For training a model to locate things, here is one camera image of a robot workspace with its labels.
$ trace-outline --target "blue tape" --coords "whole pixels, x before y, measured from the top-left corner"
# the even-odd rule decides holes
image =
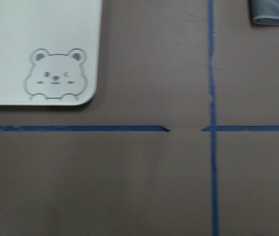
[[[107,126],[0,126],[0,132],[169,132],[160,125],[107,125]]]
[[[243,126],[243,125],[216,125],[209,126],[203,129],[209,132],[237,132],[237,131],[279,131],[279,125],[257,125],[257,126]]]
[[[214,0],[209,0],[209,83],[212,102],[210,104],[211,126],[217,124],[216,118],[216,88],[214,74],[215,53],[215,20]],[[213,236],[219,236],[219,209],[218,209],[218,170],[217,170],[217,133],[211,130],[211,174],[212,174],[212,224]]]

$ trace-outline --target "gray cloth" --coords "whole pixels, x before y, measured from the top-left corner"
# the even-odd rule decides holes
[[[254,23],[279,26],[279,0],[250,0]]]

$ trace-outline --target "white tray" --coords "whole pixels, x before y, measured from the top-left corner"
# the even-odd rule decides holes
[[[102,0],[0,0],[0,105],[80,105],[96,89]]]

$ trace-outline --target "bear face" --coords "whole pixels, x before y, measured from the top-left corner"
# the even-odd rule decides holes
[[[50,54],[46,49],[35,50],[30,57],[32,68],[24,81],[25,91],[45,99],[63,99],[73,95],[78,100],[87,87],[83,63],[86,53],[72,49],[68,54]]]

